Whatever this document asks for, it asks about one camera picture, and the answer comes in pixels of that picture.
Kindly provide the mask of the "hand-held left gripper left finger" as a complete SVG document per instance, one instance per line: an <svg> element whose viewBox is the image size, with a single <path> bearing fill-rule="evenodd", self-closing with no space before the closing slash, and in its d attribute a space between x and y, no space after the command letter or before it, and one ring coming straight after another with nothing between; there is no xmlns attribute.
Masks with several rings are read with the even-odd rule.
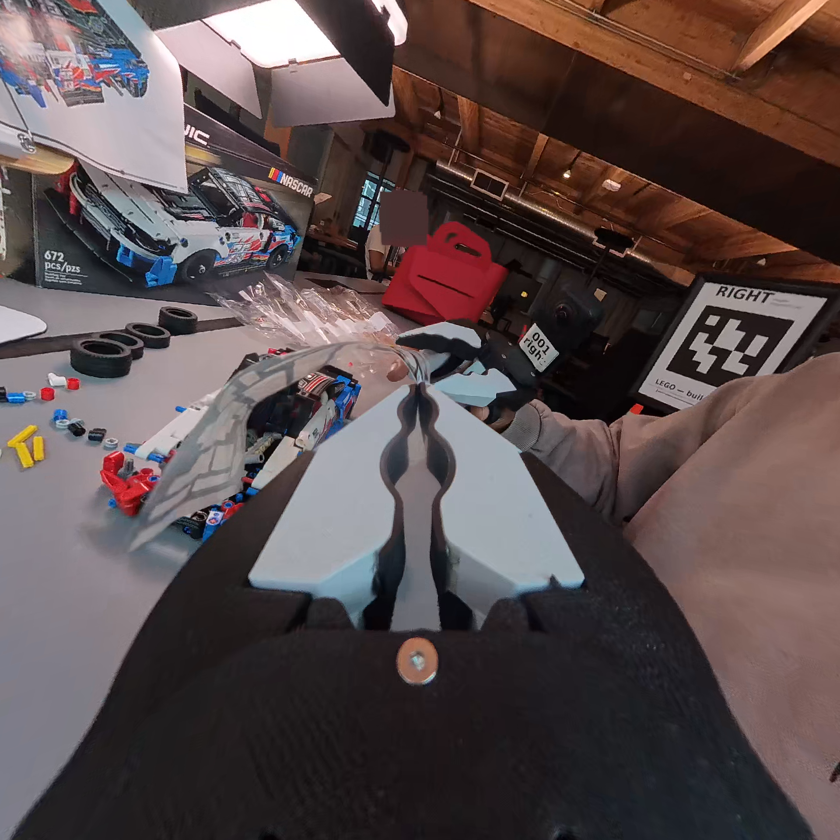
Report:
<svg viewBox="0 0 840 840"><path fill-rule="evenodd" d="M248 575L260 590L340 602L390 627L406 567L403 499L417 387L403 385L322 444Z"/></svg>

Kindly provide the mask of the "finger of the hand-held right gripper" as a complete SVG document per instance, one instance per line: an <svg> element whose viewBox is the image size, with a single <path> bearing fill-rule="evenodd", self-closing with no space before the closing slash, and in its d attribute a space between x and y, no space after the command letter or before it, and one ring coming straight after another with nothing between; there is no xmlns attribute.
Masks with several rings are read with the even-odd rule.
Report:
<svg viewBox="0 0 840 840"><path fill-rule="evenodd" d="M395 345L412 351L425 380L437 382L477 361L484 342L472 322L437 322L403 332Z"/></svg>
<svg viewBox="0 0 840 840"><path fill-rule="evenodd" d="M516 393L518 387L498 369L483 373L453 373L436 381L433 388L455 403L467 407L488 407L499 395Z"/></svg>

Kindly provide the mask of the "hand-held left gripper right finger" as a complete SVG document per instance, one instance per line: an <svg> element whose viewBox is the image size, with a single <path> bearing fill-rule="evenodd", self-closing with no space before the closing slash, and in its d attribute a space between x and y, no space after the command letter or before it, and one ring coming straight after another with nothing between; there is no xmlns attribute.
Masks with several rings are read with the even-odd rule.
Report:
<svg viewBox="0 0 840 840"><path fill-rule="evenodd" d="M432 502L429 562L441 627L480 627L498 602L585 575L518 449L432 385L420 386Z"/></svg>

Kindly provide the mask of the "sticker sheet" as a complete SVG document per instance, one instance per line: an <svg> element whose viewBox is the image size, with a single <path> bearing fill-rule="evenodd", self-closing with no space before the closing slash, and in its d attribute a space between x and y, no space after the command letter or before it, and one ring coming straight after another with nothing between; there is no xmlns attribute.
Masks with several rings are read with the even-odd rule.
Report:
<svg viewBox="0 0 840 840"><path fill-rule="evenodd" d="M400 345L334 343L251 364L228 380L183 438L127 534L127 551L139 550L179 517L232 495L245 473L246 425L255 407L342 354L357 352L403 363L412 384L429 381L426 354Z"/></svg>

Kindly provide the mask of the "person's right forearm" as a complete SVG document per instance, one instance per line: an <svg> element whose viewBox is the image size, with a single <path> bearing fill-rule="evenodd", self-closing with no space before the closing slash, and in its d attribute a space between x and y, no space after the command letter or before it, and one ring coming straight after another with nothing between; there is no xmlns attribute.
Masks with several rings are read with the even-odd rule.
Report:
<svg viewBox="0 0 840 840"><path fill-rule="evenodd" d="M522 453L534 455L591 507L626 522L645 504L644 487L631 459L642 419L626 415L613 425L576 421L534 401L494 428Z"/></svg>

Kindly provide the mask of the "grey desk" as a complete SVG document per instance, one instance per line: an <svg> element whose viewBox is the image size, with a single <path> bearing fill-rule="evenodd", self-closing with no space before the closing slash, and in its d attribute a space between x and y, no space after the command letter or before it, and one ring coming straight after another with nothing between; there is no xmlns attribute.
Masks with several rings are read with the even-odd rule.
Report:
<svg viewBox="0 0 840 840"><path fill-rule="evenodd" d="M37 290L2 281L2 304L47 322L50 341L124 322L155 320L161 301ZM134 520L108 507L104 453L52 427L66 408L121 443L139 443L223 387L240 357L265 345L245 328L220 327L217 308L202 331L146 350L123 378L82 376L55 402L2 406L2 444L39 426L46 460L22 469L2 457L2 838L11 838L83 742L154 604L195 550L166 528L134 553Z"/></svg>

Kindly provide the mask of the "person's right hand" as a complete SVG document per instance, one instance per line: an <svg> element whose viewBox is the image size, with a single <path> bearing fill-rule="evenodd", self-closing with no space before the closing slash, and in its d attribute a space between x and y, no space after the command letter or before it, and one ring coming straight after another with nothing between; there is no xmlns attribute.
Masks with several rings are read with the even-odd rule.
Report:
<svg viewBox="0 0 840 840"><path fill-rule="evenodd" d="M398 360L394 362L386 374L389 382L401 382L410 375L410 370L407 364ZM490 408L489 406L467 406L462 407L469 409L469 412L477 417L483 424L488 425L499 433L502 433L513 422L516 412L508 407Z"/></svg>

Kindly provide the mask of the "red cardboard carry box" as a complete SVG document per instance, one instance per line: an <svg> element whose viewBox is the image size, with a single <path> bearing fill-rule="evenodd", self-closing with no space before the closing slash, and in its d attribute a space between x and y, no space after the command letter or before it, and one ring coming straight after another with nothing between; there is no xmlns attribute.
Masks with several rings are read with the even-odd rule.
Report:
<svg viewBox="0 0 840 840"><path fill-rule="evenodd" d="M407 249L382 305L422 325L477 322L508 278L490 245L459 222L442 224L425 245Z"/></svg>

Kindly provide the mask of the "partly built brick race car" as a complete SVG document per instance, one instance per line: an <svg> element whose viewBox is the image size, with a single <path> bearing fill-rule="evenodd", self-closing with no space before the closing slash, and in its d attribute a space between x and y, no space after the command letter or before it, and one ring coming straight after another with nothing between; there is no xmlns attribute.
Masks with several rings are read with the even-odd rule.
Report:
<svg viewBox="0 0 840 840"><path fill-rule="evenodd" d="M292 460L340 431L360 393L361 384L351 372L325 364L268 396L246 422L238 491L174 520L172 525L195 541L206 541ZM188 406L178 406L174 418L142 444L118 449L116 438L105 439L103 447L109 452L102 461L100 478L111 495L110 509L126 517L140 513L163 468L216 395L209 393Z"/></svg>

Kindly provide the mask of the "crumpled clear plastic bags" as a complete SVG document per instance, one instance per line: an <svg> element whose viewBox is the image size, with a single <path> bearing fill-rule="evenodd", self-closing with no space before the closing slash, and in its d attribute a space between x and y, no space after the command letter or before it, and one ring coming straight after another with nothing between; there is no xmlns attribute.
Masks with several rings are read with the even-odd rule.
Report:
<svg viewBox="0 0 840 840"><path fill-rule="evenodd" d="M265 348L249 355L255 361L303 353L310 364L323 361L354 374L415 365L415 351L396 345L400 333L393 320L347 287L298 289L265 275L245 289L209 297L259 336Z"/></svg>

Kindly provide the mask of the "black framed marker sign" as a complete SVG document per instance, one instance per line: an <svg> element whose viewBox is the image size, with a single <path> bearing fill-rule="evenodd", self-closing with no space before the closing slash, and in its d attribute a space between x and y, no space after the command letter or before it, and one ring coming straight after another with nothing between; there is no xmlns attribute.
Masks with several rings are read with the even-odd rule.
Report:
<svg viewBox="0 0 840 840"><path fill-rule="evenodd" d="M632 398L674 413L729 382L787 372L812 356L838 308L837 283L698 274Z"/></svg>

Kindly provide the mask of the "person's beige sweatshirt torso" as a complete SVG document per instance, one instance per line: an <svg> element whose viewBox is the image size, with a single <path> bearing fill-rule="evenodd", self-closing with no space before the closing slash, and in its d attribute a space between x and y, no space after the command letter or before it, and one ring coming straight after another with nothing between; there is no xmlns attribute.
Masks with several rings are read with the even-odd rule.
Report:
<svg viewBox="0 0 840 840"><path fill-rule="evenodd" d="M817 838L838 838L838 353L612 433L614 519L773 777Z"/></svg>

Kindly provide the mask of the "scattered small brick connectors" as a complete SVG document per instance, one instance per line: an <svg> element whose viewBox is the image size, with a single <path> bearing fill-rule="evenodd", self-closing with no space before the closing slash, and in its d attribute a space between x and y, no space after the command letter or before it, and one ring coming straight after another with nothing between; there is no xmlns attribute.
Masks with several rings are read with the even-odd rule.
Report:
<svg viewBox="0 0 840 840"><path fill-rule="evenodd" d="M16 391L2 385L2 404L23 405L29 402L53 402L56 399L56 394L58 392L77 391L81 388L81 381L75 376L66 376L63 374L49 372L47 374L46 381L47 384L39 388L37 391ZM117 437L109 436L106 428L90 427L80 418L71 417L65 409L53 409L49 422L53 428L59 431L66 432L73 437L84 437L88 442L100 445L107 450L113 450L119 447L119 439ZM32 438L26 442L26 445L28 446L30 454L32 454Z"/></svg>

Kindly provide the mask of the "toy car set box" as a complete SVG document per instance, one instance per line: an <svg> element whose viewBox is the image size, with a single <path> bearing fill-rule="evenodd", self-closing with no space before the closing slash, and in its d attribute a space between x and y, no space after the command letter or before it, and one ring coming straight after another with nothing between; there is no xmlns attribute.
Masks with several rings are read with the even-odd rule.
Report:
<svg viewBox="0 0 840 840"><path fill-rule="evenodd" d="M206 303L294 278L318 180L211 111L184 108L186 193L82 163L35 181L37 287Z"/></svg>

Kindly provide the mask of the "studio light with flaps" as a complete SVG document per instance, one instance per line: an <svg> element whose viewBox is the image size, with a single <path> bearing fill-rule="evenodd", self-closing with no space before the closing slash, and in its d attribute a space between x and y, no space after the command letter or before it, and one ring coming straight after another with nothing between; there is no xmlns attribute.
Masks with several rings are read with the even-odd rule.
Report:
<svg viewBox="0 0 840 840"><path fill-rule="evenodd" d="M408 30L399 2L143 2L140 11L183 68L256 116L256 71L268 71L278 127L396 114L394 53Z"/></svg>

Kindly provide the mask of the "white rounded pad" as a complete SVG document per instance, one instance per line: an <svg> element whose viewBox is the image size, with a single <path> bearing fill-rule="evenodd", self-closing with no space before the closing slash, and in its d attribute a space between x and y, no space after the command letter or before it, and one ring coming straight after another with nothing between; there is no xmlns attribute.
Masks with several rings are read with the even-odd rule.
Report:
<svg viewBox="0 0 840 840"><path fill-rule="evenodd" d="M5 306L0 310L1 345L34 338L47 331L47 323L41 318Z"/></svg>

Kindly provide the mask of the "brick instruction booklet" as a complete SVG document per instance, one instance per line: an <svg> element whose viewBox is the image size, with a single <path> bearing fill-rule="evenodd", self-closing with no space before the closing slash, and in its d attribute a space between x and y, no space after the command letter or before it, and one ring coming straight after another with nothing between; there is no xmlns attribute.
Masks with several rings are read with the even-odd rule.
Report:
<svg viewBox="0 0 840 840"><path fill-rule="evenodd" d="M2 156L186 192L180 67L130 3L2 1L1 63Z"/></svg>

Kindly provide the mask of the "metal ceiling duct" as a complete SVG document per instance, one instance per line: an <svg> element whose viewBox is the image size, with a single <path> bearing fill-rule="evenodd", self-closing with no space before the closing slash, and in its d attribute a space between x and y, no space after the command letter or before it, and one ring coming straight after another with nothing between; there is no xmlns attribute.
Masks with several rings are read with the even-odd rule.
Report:
<svg viewBox="0 0 840 840"><path fill-rule="evenodd" d="M430 193L450 201L483 228L598 256L603 253L591 226L520 196L507 179L483 169L436 161L427 169L426 183Z"/></svg>

